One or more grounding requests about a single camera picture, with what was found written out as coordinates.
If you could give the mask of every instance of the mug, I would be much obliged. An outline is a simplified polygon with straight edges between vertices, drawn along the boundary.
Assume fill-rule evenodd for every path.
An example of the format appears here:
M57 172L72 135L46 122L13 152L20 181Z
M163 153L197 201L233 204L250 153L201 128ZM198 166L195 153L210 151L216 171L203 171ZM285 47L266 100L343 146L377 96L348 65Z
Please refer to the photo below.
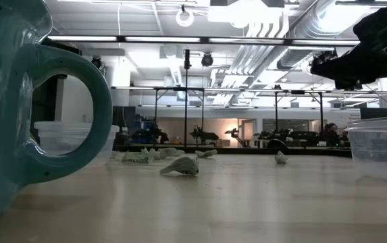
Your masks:
M81 56L40 45L52 18L42 0L0 0L0 214L27 184L64 177L103 148L112 123L108 85ZM32 91L57 74L82 80L93 98L94 120L75 151L50 156L30 137Z

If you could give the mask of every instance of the ceiling light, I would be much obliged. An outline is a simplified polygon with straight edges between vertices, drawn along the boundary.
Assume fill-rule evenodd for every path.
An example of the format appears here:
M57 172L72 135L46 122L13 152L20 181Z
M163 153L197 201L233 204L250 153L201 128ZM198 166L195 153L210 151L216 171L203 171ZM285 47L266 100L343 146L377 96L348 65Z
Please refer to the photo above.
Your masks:
M111 87L112 89L122 89L122 90L153 90L152 87Z
M187 17L187 20L182 20L181 19L181 15L183 13L187 13L188 14L188 17ZM189 27L193 24L193 20L195 19L195 17L193 16L193 12L191 11L188 11L188 10L180 10L178 11L177 15L175 16L175 19L177 21L177 24L181 27Z
M268 7L261 0L238 0L227 6L210 6L209 22L231 23L236 28L244 28L248 23L268 24L278 19L283 8Z
M210 43L215 44L244 44L244 45L281 45L282 39L276 38L210 38Z
M228 92L237 92L241 91L240 88L204 88L205 91L228 91Z
M276 92L279 90L270 90L270 89L246 89L245 92Z
M113 42L116 36L48 36L53 41Z
M293 45L305 45L305 46L327 46L327 47L354 47L360 43L359 40L293 40Z
M160 36L129 36L127 42L131 43L199 43L198 37L160 37Z
M334 47L288 47L290 51L334 51Z
M133 4L150 4L156 3L161 5L196 5L196 1L147 1L147 0L58 0L59 2L77 2L77 3L94 3L94 4L120 4L120 3L133 3Z

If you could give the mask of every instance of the clear plastic container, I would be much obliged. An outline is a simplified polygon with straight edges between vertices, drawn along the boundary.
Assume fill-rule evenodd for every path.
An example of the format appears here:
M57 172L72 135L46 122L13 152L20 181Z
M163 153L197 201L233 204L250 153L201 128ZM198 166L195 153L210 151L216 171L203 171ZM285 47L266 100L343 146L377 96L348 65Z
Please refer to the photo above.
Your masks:
M34 126L38 130L41 148L50 155L62 155L78 148L91 129L91 124L88 123L64 123L60 121L39 121ZM119 131L118 126L112 126L105 146L87 167L106 164L111 156L115 134Z
M346 130L359 173L387 179L387 118L353 121Z

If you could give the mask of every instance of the black stand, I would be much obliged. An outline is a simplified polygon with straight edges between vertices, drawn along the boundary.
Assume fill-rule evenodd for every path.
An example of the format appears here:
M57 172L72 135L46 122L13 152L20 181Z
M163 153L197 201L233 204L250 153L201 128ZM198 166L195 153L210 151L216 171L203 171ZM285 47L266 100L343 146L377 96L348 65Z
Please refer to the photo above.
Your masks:
M184 104L184 148L187 147L187 88L188 88L188 70L190 64L190 50L187 49L184 54L184 69L186 70L186 96Z

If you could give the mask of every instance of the cable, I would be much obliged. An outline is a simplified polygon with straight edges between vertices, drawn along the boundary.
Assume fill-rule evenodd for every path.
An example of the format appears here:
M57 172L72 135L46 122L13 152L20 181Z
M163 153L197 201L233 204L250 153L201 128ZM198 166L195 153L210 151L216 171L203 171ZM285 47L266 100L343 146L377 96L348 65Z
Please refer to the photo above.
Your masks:
M367 84L364 84L364 85L366 85L366 87L368 87L371 91L373 91L380 99L382 99L383 101L385 101L386 103L387 103L387 100L386 99L384 99L384 98L382 98L381 96L380 96L380 94L378 94L378 93L376 93L372 88L370 88Z

